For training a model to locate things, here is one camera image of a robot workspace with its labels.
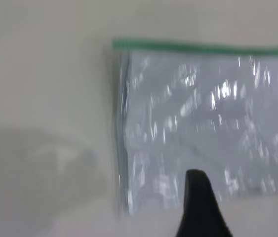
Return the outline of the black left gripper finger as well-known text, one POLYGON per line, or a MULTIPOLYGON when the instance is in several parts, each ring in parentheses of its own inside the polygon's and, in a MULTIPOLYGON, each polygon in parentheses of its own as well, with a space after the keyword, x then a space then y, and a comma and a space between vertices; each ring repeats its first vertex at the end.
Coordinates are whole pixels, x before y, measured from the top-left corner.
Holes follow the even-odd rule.
POLYGON ((231 237, 211 182, 202 170, 187 170, 182 219, 178 237, 231 237))

